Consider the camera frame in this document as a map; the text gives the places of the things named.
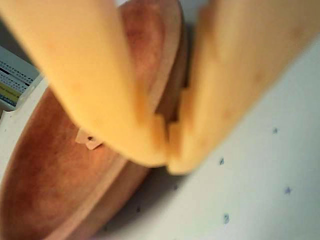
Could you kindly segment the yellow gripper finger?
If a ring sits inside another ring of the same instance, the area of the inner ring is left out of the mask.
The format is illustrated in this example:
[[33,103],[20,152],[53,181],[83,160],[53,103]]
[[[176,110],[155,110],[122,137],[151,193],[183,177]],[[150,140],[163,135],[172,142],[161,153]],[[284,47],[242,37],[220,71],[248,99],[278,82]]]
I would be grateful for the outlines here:
[[139,165],[167,163],[114,1],[3,0],[0,16],[76,125]]
[[168,171],[196,168],[320,33],[317,0],[216,0],[199,15]]

